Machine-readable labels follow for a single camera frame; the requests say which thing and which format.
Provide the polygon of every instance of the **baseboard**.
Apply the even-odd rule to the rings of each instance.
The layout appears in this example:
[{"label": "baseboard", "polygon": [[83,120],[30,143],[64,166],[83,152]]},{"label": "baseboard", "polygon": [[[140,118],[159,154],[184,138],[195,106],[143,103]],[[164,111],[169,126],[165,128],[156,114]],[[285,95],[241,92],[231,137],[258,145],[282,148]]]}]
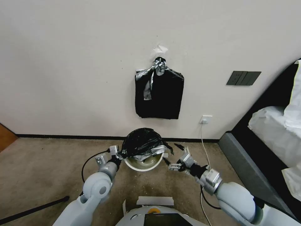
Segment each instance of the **baseboard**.
[{"label": "baseboard", "polygon": [[[110,136],[70,136],[70,135],[40,135],[40,134],[17,134],[18,137],[28,138],[58,138],[58,139],[88,139],[88,140],[124,140],[125,137],[110,137]],[[163,138],[165,141],[171,142],[202,142],[201,139],[189,138]],[[217,143],[218,139],[203,139],[205,143]]]}]

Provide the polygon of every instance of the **white bowl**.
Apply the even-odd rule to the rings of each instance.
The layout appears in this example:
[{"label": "white bowl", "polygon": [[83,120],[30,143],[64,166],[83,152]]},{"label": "white bowl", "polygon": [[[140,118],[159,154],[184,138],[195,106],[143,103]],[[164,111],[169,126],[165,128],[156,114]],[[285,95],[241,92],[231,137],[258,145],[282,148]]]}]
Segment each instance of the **white bowl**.
[{"label": "white bowl", "polygon": [[159,165],[159,163],[162,161],[163,154],[164,153],[155,156],[150,156],[147,159],[145,159],[144,162],[132,158],[124,159],[124,161],[131,169],[139,172],[145,172],[152,170],[157,165]]}]

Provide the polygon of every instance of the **black pole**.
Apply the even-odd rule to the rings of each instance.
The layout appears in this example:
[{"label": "black pole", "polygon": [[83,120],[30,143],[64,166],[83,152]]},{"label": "black pole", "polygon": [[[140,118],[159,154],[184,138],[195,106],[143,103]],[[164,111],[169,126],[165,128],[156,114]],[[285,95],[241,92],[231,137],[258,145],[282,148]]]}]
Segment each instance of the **black pole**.
[{"label": "black pole", "polygon": [[9,217],[6,217],[6,218],[3,218],[0,220],[0,225],[2,224],[5,224],[7,222],[10,222],[10,221],[13,221],[13,220],[16,220],[16,219],[19,219],[21,217],[24,217],[24,216],[27,216],[29,214],[32,214],[34,212],[37,212],[39,210],[42,210],[42,209],[45,209],[47,207],[50,207],[50,206],[53,206],[55,204],[58,204],[58,203],[61,203],[61,202],[66,202],[69,200],[69,196],[65,196],[64,198],[62,199],[58,199],[56,201],[53,201],[53,202],[50,202],[50,203],[47,203],[47,204],[44,204],[42,206],[39,206],[39,207],[35,207],[35,208],[32,208],[30,210],[26,210],[24,212],[21,212],[21,213],[17,213],[15,215],[12,215],[12,216],[9,216]]}]

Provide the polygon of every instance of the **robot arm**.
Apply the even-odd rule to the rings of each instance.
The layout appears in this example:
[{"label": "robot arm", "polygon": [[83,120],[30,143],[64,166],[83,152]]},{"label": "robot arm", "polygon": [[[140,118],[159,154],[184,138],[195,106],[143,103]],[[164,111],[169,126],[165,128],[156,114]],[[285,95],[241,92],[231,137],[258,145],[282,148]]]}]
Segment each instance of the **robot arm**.
[{"label": "robot arm", "polygon": [[220,208],[241,225],[251,226],[301,226],[289,215],[268,204],[257,205],[254,196],[243,186],[230,182],[222,183],[219,172],[208,166],[199,166],[187,147],[176,164],[169,164],[170,170],[186,171],[195,177],[206,192],[216,195]]},{"label": "robot arm", "polygon": [[92,215],[99,203],[108,198],[116,172],[121,160],[116,156],[118,146],[111,146],[112,158],[108,161],[106,154],[95,157],[99,166],[97,173],[87,178],[83,186],[83,195],[72,201],[61,213],[53,226],[89,226]]}]

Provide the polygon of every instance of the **wall outlet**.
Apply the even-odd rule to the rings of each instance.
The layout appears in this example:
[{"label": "wall outlet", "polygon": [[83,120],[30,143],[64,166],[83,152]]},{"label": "wall outlet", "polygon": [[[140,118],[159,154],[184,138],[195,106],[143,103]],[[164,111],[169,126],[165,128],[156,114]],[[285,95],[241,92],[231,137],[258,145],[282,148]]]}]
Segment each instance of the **wall outlet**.
[{"label": "wall outlet", "polygon": [[202,115],[201,120],[199,121],[199,123],[201,124],[208,124],[212,119],[212,116],[209,115]]}]

